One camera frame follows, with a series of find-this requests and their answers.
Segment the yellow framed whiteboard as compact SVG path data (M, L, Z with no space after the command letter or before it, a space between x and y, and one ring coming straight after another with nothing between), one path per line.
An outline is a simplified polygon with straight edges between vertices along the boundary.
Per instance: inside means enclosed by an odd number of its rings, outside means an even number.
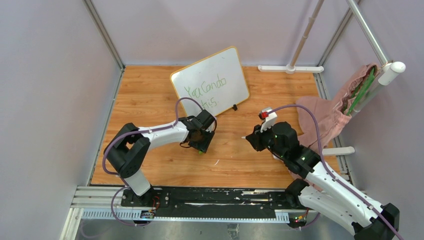
M202 108L216 117L250 97L239 53L234 46L173 72L170 82L179 99L187 97L198 103L181 101L189 116L197 115Z

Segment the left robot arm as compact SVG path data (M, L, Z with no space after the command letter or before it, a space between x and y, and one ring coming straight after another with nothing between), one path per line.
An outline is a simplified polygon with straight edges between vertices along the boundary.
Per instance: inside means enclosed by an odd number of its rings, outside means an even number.
M154 127L125 124L103 151L115 174L132 190L140 206L153 201L154 188L142 172L146 155L153 149L178 143L206 153L215 135L217 119L207 110L197 115L178 117L175 121Z

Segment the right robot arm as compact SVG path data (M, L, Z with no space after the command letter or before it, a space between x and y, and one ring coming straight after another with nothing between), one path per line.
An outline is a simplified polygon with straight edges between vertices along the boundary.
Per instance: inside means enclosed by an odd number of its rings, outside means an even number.
M312 149L298 141L287 122L267 130L256 125L245 137L258 152L268 150L296 175L285 195L292 209L313 209L338 223L356 240L391 240L399 232L400 211L391 203L373 200L338 175Z

